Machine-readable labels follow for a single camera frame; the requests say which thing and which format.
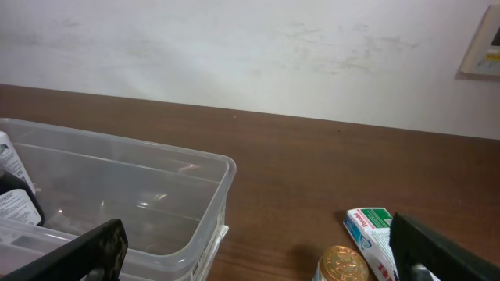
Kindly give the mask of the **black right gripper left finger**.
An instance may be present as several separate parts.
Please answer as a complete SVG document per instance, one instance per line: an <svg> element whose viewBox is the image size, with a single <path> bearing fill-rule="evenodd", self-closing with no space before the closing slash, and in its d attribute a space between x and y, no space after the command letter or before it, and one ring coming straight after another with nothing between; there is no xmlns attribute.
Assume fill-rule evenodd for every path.
<svg viewBox="0 0 500 281"><path fill-rule="evenodd" d="M108 222L1 277L3 281L118 281L128 239L120 219Z"/></svg>

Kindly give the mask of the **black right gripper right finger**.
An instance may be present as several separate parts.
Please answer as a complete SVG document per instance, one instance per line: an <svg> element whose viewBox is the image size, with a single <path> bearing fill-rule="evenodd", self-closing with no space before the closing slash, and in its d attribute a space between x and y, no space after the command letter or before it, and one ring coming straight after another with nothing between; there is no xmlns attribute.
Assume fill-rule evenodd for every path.
<svg viewBox="0 0 500 281"><path fill-rule="evenodd" d="M496 281L499 267L433 231L415 219L396 213L390 242L400 281Z"/></svg>

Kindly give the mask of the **white medicine box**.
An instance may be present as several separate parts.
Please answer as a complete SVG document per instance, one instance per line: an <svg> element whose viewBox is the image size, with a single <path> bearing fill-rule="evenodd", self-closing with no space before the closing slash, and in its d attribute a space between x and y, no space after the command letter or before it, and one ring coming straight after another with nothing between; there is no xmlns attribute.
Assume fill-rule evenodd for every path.
<svg viewBox="0 0 500 281"><path fill-rule="evenodd" d="M392 219L386 208L353 208L343 222L376 278L383 281L399 280L389 245Z"/></svg>

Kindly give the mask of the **dark bottle with white cap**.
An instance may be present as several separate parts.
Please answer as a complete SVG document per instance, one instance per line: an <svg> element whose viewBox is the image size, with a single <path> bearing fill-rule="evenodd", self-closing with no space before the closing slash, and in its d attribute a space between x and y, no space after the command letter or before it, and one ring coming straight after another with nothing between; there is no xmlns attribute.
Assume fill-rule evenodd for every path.
<svg viewBox="0 0 500 281"><path fill-rule="evenodd" d="M45 214L27 183L1 169L1 218L43 226Z"/></svg>

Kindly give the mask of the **clear plastic container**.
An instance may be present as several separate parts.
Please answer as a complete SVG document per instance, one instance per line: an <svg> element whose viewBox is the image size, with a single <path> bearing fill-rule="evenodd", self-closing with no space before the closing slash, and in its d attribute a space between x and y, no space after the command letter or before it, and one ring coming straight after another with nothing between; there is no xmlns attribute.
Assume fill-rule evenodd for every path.
<svg viewBox="0 0 500 281"><path fill-rule="evenodd" d="M9 274L95 227L120 219L122 280L204 280L225 234L231 158L17 119L1 129L34 184L42 226L1 222Z"/></svg>

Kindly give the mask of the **small jar with gold lid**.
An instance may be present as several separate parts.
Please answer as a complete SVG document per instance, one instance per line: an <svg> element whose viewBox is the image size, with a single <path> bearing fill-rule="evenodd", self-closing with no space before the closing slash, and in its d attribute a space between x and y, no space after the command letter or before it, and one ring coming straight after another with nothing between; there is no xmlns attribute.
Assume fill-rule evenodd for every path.
<svg viewBox="0 0 500 281"><path fill-rule="evenodd" d="M362 255L345 246L327 248L312 281L367 281L368 265Z"/></svg>

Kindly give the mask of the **beige wall panel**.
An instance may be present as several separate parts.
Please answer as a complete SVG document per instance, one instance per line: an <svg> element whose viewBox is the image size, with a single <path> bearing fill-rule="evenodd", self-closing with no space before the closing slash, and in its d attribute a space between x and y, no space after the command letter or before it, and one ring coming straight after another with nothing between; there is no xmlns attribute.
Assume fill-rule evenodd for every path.
<svg viewBox="0 0 500 281"><path fill-rule="evenodd" d="M499 76L499 4L487 8L464 56L460 72Z"/></svg>

